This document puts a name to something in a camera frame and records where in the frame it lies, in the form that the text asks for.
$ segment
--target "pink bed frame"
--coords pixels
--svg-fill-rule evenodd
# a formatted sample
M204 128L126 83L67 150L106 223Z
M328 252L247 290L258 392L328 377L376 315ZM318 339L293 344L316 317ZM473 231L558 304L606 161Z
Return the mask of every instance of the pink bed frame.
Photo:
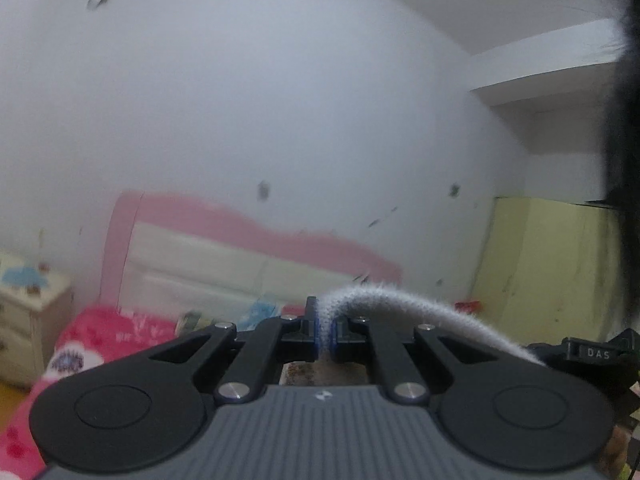
M126 191L116 202L104 245L101 304L118 305L129 241L136 222L215 240L283 260L400 284L402 269L369 248L325 234L286 234L267 229L225 206L177 194Z

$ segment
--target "pink bedsheet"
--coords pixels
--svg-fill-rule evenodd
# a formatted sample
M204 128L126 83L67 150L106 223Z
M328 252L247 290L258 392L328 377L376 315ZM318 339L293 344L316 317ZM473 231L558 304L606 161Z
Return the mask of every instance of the pink bedsheet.
M31 480L44 468L29 431L38 394L62 377L93 368L174 338L175 323L144 314L92 306L66 327L46 372L0 434L0 480Z

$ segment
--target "white wall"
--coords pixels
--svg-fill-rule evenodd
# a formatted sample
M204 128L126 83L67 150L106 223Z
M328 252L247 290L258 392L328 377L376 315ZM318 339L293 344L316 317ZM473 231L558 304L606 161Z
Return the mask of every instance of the white wall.
M393 0L0 0L0 243L72 272L84 304L118 193L174 190L462 298L526 160L526 120L450 76L467 59Z
M527 196L582 203L604 198L602 108L536 114L527 163Z

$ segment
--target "black mount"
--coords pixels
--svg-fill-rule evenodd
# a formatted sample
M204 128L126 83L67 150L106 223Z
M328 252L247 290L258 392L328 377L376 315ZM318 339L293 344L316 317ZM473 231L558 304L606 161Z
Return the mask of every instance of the black mount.
M314 317L309 298L304 318L267 319L245 333L219 323L61 380L33 405L34 440L46 462L89 474L164 462L196 442L223 406L261 402L284 363L314 361ZM557 472L593 461L609 439L610 403L571 374L426 324L403 337L379 322L339 317L332 339L334 361L366 365L383 397L430 414L483 463Z
M616 423L630 430L638 424L629 417L640 409L640 397L629 389L640 369L638 332L627 328L605 343L567 337L559 345L536 343L527 348L549 367L596 386L612 403Z

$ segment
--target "white headboard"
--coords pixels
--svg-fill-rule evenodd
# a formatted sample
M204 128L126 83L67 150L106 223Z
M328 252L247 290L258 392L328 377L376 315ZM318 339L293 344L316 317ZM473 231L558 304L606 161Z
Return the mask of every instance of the white headboard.
M192 198L128 192L111 218L100 302L238 322L257 300L304 305L365 276L398 283L399 269L341 238L281 234Z

